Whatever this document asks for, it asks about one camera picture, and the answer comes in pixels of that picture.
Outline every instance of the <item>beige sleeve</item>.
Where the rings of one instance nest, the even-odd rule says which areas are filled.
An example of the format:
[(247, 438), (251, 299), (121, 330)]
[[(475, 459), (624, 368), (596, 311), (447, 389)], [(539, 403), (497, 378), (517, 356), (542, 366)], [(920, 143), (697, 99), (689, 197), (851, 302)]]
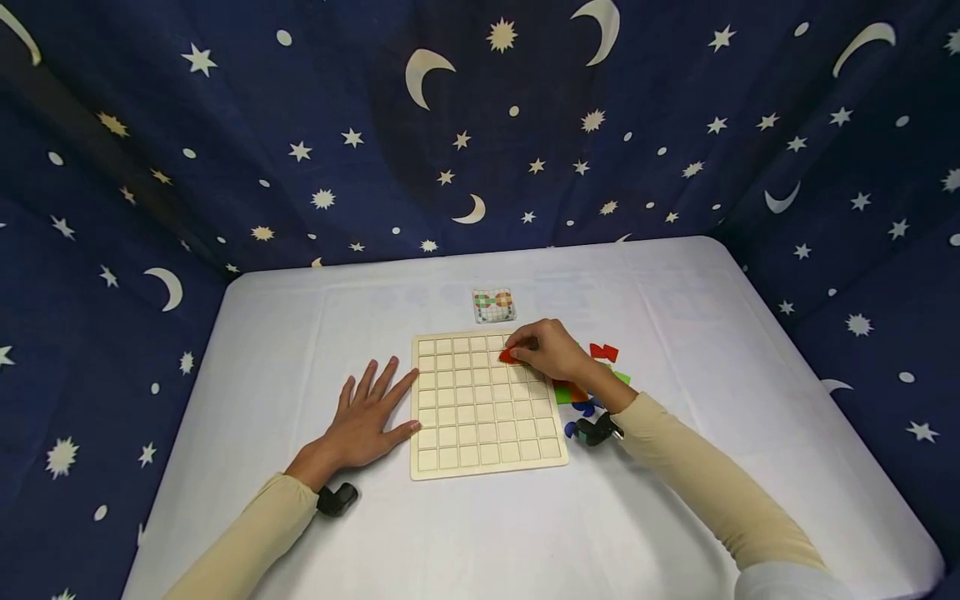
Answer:
[(164, 600), (243, 600), (317, 512), (317, 495), (277, 474), (180, 577)]
[(727, 548), (741, 571), (781, 561), (829, 572), (804, 531), (729, 456), (641, 393), (613, 421), (652, 469)]

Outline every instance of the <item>moon print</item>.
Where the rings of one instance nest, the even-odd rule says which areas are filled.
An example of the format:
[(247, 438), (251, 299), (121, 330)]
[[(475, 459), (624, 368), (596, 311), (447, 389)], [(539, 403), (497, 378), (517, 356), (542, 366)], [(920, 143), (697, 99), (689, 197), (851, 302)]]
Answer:
[(894, 32), (894, 28), (891, 27), (889, 23), (871, 23), (856, 35), (853, 41), (850, 42), (850, 45), (847, 46), (847, 49), (843, 51), (843, 54), (840, 55), (840, 58), (837, 59), (836, 64), (833, 65), (833, 77), (836, 78), (840, 76), (840, 67), (843, 66), (843, 63), (846, 62), (850, 55), (856, 52), (860, 46), (878, 39), (890, 42), (891, 46), (897, 45), (897, 33)]
[(770, 212), (774, 214), (780, 214), (784, 210), (790, 207), (794, 200), (797, 199), (797, 193), (800, 191), (800, 182), (797, 181), (797, 186), (793, 188), (793, 191), (790, 192), (790, 195), (784, 198), (783, 200), (777, 200), (770, 195), (769, 192), (763, 190), (763, 197), (767, 200), (767, 207), (770, 208)]
[(170, 299), (167, 301), (167, 305), (163, 307), (163, 312), (171, 311), (180, 306), (180, 301), (183, 300), (183, 287), (180, 286), (180, 280), (177, 279), (177, 276), (159, 267), (147, 269), (143, 272), (143, 275), (152, 275), (166, 284), (167, 291), (170, 292)]
[(454, 221), (457, 223), (462, 223), (463, 225), (472, 225), (487, 215), (487, 205), (484, 204), (483, 198), (480, 198), (476, 194), (470, 194), (470, 197), (473, 198), (473, 212), (466, 217), (454, 219)]
[(600, 47), (587, 63), (587, 66), (593, 66), (607, 57), (616, 42), (616, 37), (620, 33), (620, 11), (611, 0), (590, 0), (570, 19), (578, 16), (592, 16), (600, 25)]
[(20, 38), (20, 41), (23, 42), (23, 45), (27, 46), (27, 49), (30, 50), (30, 62), (33, 66), (40, 64), (40, 61), (43, 58), (40, 56), (40, 48), (36, 45), (33, 36), (30, 35), (30, 32), (27, 31), (27, 28), (20, 23), (19, 19), (13, 16), (13, 13), (7, 10), (7, 7), (0, 4), (0, 21), (3, 21), (7, 27), (13, 31), (17, 37)]
[(430, 110), (430, 107), (426, 105), (426, 100), (423, 99), (423, 76), (433, 69), (457, 72), (457, 69), (453, 68), (449, 60), (426, 48), (415, 50), (407, 61), (407, 91), (410, 92), (410, 97), (414, 99), (414, 102), (427, 110)]

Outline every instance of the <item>left hand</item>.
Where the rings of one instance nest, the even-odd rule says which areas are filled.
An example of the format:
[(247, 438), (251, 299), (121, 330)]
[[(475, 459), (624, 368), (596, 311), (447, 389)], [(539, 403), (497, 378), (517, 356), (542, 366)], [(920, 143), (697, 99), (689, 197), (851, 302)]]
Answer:
[(355, 392), (353, 376), (348, 377), (330, 427), (322, 437), (300, 450), (285, 474), (296, 477), (318, 492), (337, 470), (368, 465), (420, 431), (420, 422), (416, 420), (409, 420), (390, 431), (383, 430), (420, 374), (413, 369), (388, 392), (387, 386), (398, 363), (395, 356), (391, 357), (387, 368), (371, 387), (377, 368), (376, 361), (371, 360)]

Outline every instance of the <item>white star print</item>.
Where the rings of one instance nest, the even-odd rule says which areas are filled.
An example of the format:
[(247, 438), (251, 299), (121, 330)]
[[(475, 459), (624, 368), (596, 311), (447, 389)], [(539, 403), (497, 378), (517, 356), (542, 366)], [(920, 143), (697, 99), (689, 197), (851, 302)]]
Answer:
[(210, 59), (210, 51), (200, 51), (197, 46), (190, 44), (190, 54), (181, 54), (182, 57), (190, 61), (190, 72), (203, 71), (204, 75), (210, 76), (210, 67), (217, 66), (217, 63)]
[(140, 461), (140, 468), (144, 468), (147, 466), (147, 463), (152, 463), (154, 461), (156, 448), (154, 448), (154, 443), (150, 442), (147, 445), (140, 446), (140, 449), (143, 450), (143, 453), (140, 454), (140, 458), (136, 460)]
[(468, 141), (470, 141), (470, 136), (467, 135), (467, 130), (464, 130), (463, 133), (457, 133), (457, 141), (453, 142), (453, 145), (457, 147), (459, 152), (461, 148), (467, 147)]
[(937, 441), (933, 439), (933, 436), (939, 436), (940, 434), (936, 431), (930, 429), (930, 423), (924, 423), (923, 425), (918, 425), (917, 423), (910, 421), (910, 426), (906, 428), (906, 431), (909, 431), (913, 435), (917, 436), (917, 442), (926, 440), (932, 444), (936, 444)]
[(74, 239), (73, 234), (76, 233), (66, 224), (66, 219), (58, 219), (57, 217), (50, 215), (50, 218), (54, 220), (52, 227), (63, 234), (63, 237), (68, 237), (71, 240)]
[(703, 162), (701, 162), (701, 161), (699, 161), (699, 160), (696, 161), (696, 162), (691, 162), (691, 163), (690, 163), (689, 165), (687, 165), (687, 167), (684, 169), (684, 179), (685, 179), (685, 180), (688, 180), (688, 179), (690, 179), (691, 177), (693, 177), (694, 175), (700, 173), (700, 172), (703, 171), (703, 170), (704, 170), (704, 163), (703, 163)]
[(910, 227), (906, 224), (906, 219), (903, 219), (898, 223), (892, 223), (891, 225), (893, 225), (893, 228), (887, 231), (887, 233), (889, 233), (891, 236), (891, 240), (895, 240), (898, 237), (903, 237), (906, 234), (906, 229)]
[(360, 136), (363, 134), (360, 132), (355, 132), (353, 127), (350, 128), (349, 133), (341, 133), (341, 135), (346, 138), (346, 140), (344, 140), (344, 146), (349, 144), (350, 146), (356, 148), (357, 144), (363, 143), (363, 140), (360, 139)]
[(713, 122), (707, 125), (707, 133), (720, 133), (720, 130), (727, 128), (727, 119), (713, 117)]
[(860, 212), (863, 212), (863, 209), (867, 204), (873, 204), (870, 202), (870, 194), (864, 194), (863, 192), (857, 192), (856, 198), (850, 202), (853, 203), (853, 208), (851, 208), (851, 210), (859, 210)]
[(736, 32), (730, 31), (730, 25), (728, 25), (722, 32), (713, 32), (713, 41), (707, 46), (713, 48), (714, 54), (721, 46), (729, 46), (730, 38), (733, 37)]
[(794, 153), (800, 151), (801, 148), (806, 148), (806, 138), (794, 135), (793, 139), (786, 143), (786, 149), (792, 150)]
[(100, 277), (107, 282), (107, 287), (120, 287), (119, 284), (117, 284), (116, 275), (114, 275), (110, 269), (103, 265), (100, 265), (100, 268), (103, 270), (103, 272), (100, 273)]
[(853, 114), (852, 110), (847, 110), (846, 108), (840, 107), (836, 112), (830, 114), (832, 119), (830, 119), (830, 124), (833, 125), (836, 123), (837, 127), (843, 127), (844, 123), (850, 121), (850, 115)]
[(777, 116), (777, 114), (773, 113), (768, 117), (760, 117), (760, 122), (757, 123), (756, 126), (759, 127), (761, 131), (763, 131), (767, 128), (773, 127), (774, 124), (777, 123), (777, 121), (779, 120), (780, 118)]
[(301, 140), (300, 143), (297, 144), (296, 146), (294, 146), (293, 144), (290, 144), (290, 153), (287, 155), (295, 156), (297, 158), (297, 162), (300, 162), (304, 158), (306, 158), (307, 160), (310, 160), (311, 150), (313, 150), (313, 148), (306, 148), (305, 146), (303, 146), (303, 140)]

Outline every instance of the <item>hand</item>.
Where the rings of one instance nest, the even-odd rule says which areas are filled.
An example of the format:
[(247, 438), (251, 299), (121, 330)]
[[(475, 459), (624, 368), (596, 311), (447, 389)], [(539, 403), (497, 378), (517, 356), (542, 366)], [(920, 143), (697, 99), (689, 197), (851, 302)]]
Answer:
[(581, 381), (596, 363), (556, 319), (524, 325), (507, 340), (511, 356), (528, 363), (551, 379)]
[(340, 468), (368, 465), (420, 431), (420, 422), (416, 420), (387, 432), (383, 430), (387, 419), (419, 374), (413, 369), (387, 392), (398, 362), (395, 356), (392, 357), (373, 387), (375, 360), (367, 366), (356, 392), (353, 390), (353, 376), (348, 377), (330, 427), (321, 438), (300, 450), (287, 468), (287, 475), (318, 492)]

